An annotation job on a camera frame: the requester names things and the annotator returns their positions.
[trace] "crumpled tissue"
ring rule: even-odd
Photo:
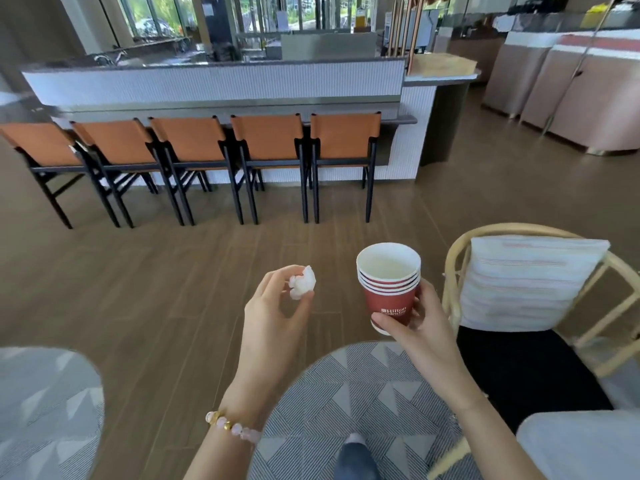
[[[316,286],[316,275],[311,266],[307,266],[302,272],[302,276],[292,276],[289,278],[289,288],[291,288],[291,299],[300,299],[308,291],[313,291]]]

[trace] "bracelet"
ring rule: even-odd
[[[235,423],[232,426],[231,421],[222,416],[222,414],[222,411],[209,411],[207,415],[204,416],[204,420],[212,426],[215,425],[218,429],[231,431],[232,435],[239,436],[241,440],[251,442],[254,445],[258,444],[258,441],[260,441],[260,437],[262,436],[260,431],[245,428],[240,423]]]

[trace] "rug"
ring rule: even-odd
[[[0,348],[0,479],[87,479],[103,422],[100,375],[82,355]]]
[[[396,342],[343,347],[311,365],[269,417],[249,480],[332,480],[342,443],[362,434],[387,480],[425,480],[458,443],[455,416]],[[481,479],[471,455],[439,477]]]

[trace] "person's leg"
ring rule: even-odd
[[[376,462],[364,438],[351,434],[342,445],[333,471],[333,480],[381,480]]]

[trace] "jeans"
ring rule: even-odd
[[[369,449],[361,443],[342,446],[333,480],[382,480]]]

